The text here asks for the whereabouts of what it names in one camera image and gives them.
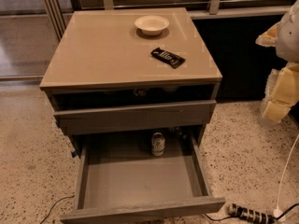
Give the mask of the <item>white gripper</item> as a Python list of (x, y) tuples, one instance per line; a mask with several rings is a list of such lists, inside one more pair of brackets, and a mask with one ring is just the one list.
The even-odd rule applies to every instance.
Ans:
[(261, 116), (281, 122), (299, 102), (299, 0), (278, 22), (257, 37), (262, 47), (276, 46), (279, 58), (288, 62), (281, 70), (272, 69), (261, 103)]

